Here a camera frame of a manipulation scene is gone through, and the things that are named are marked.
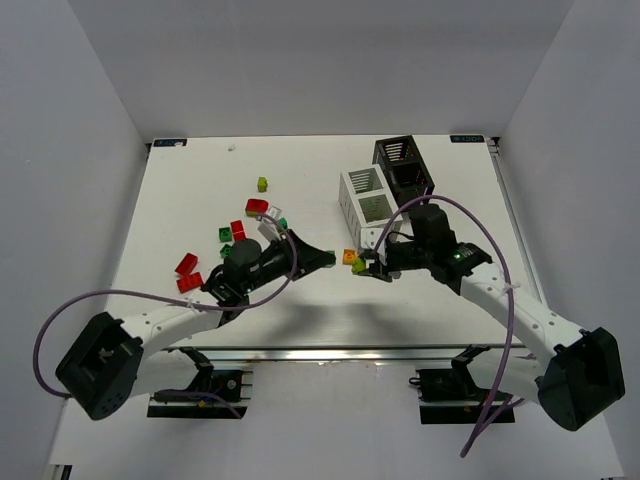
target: white wall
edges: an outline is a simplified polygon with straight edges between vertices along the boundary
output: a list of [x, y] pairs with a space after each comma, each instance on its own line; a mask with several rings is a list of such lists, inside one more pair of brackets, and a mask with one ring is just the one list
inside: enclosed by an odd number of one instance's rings
[[[7, 0], [0, 14], [2, 478], [40, 478], [61, 402], [31, 372], [39, 326], [108, 284], [144, 169], [144, 145], [64, 0]], [[46, 339], [53, 369], [100, 302]]]
[[154, 136], [499, 135], [572, 0], [70, 0]]
[[606, 418], [640, 478], [640, 4], [579, 0], [504, 134], [550, 304], [618, 339], [627, 396]]

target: orange block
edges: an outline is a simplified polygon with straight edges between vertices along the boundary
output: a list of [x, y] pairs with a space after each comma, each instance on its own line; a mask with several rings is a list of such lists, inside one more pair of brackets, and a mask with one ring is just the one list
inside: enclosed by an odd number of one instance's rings
[[342, 264], [343, 265], [351, 265], [354, 260], [358, 257], [356, 255], [356, 251], [351, 248], [345, 248], [344, 253], [342, 254]]

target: green block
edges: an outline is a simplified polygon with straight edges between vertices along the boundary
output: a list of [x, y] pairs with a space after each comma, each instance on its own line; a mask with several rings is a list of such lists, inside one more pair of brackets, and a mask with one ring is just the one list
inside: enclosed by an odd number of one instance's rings
[[357, 275], [358, 273], [367, 269], [367, 263], [360, 257], [357, 257], [351, 264], [351, 273]]
[[266, 177], [259, 177], [258, 178], [258, 191], [261, 193], [264, 193], [267, 191], [267, 187], [269, 186], [269, 183], [267, 182], [267, 178]]
[[331, 263], [329, 265], [325, 265], [324, 268], [335, 267], [336, 266], [336, 251], [335, 250], [325, 250], [325, 252], [330, 253], [331, 255], [333, 255], [333, 263]]
[[231, 235], [231, 227], [219, 228], [218, 229], [218, 236], [220, 237], [220, 241], [222, 243], [230, 242], [233, 239], [233, 236]]
[[220, 250], [220, 256], [222, 258], [228, 257], [229, 255], [231, 255], [231, 250], [233, 247], [231, 247], [231, 245], [225, 245], [224, 247], [222, 247], [222, 250]]

